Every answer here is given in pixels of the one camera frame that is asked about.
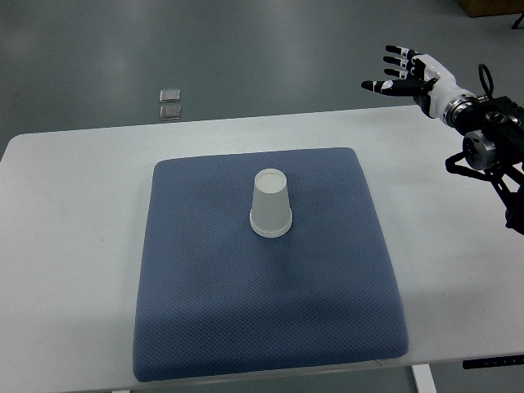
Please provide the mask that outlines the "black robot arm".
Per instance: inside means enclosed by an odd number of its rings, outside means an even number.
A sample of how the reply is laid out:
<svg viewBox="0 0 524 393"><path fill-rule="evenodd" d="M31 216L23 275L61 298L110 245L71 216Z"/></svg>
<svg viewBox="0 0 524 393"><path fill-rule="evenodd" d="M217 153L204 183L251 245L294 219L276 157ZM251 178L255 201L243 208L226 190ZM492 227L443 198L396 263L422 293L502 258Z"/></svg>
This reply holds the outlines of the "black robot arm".
<svg viewBox="0 0 524 393"><path fill-rule="evenodd" d="M463 136L462 150L445 160L451 174L492 185L506 227L523 233L523 108L508 97L464 99L446 117Z"/></svg>

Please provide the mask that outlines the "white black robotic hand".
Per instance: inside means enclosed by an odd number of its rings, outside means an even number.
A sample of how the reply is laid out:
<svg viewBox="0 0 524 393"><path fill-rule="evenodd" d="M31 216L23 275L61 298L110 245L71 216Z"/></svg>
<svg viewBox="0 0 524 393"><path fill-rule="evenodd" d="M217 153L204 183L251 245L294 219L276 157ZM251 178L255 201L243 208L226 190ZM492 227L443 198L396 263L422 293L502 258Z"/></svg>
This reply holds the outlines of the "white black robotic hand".
<svg viewBox="0 0 524 393"><path fill-rule="evenodd" d="M365 80L361 88L389 97L411 97L422 113L450 122L460 106L477 102L477 96L457 85L455 76L439 61L406 47L387 45L383 61L388 80Z"/></svg>

